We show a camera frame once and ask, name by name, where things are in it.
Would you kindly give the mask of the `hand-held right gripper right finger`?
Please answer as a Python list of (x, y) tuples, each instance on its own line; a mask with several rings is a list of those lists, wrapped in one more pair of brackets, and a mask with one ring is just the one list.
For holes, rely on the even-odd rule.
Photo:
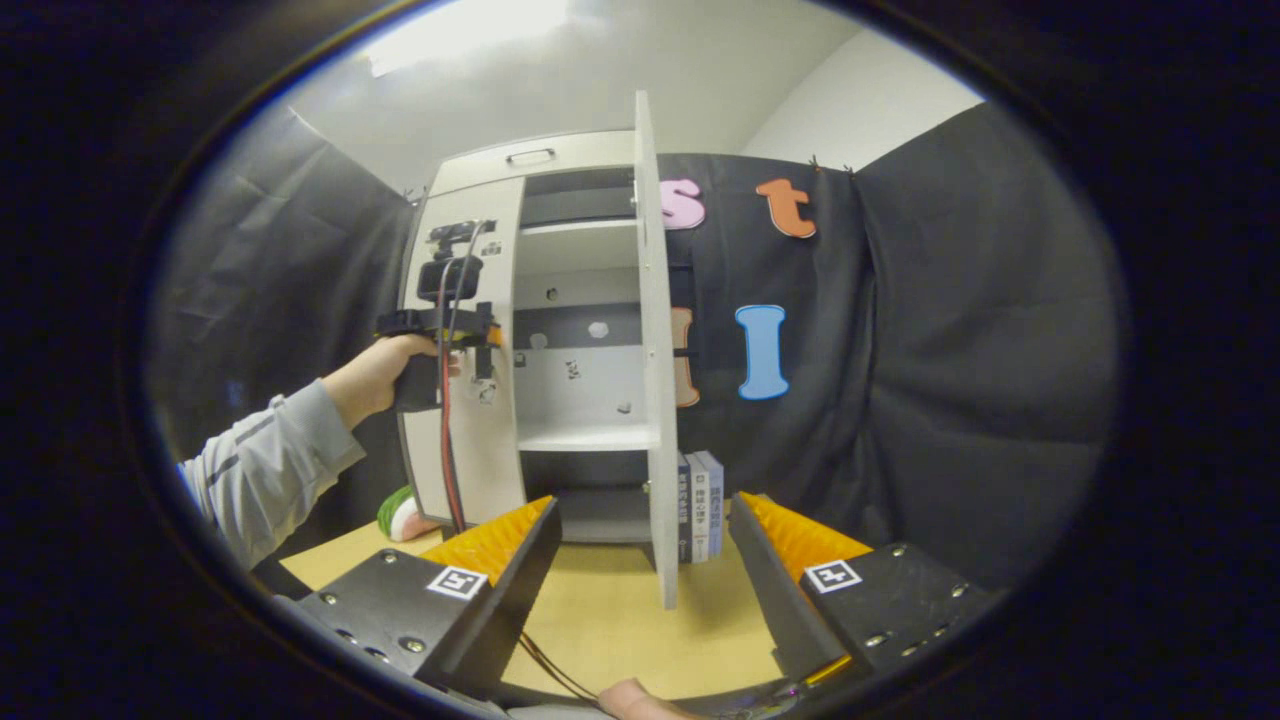
[(1000, 597), (915, 544), (872, 547), (764, 495), (732, 497), (730, 536), (774, 659), (806, 691), (895, 673)]

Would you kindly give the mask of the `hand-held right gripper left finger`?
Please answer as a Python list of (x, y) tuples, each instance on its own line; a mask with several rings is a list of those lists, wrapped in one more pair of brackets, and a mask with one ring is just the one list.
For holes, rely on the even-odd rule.
[(561, 538), (559, 502), (544, 496), (419, 555), (380, 550), (297, 606), (380, 667), (488, 700)]

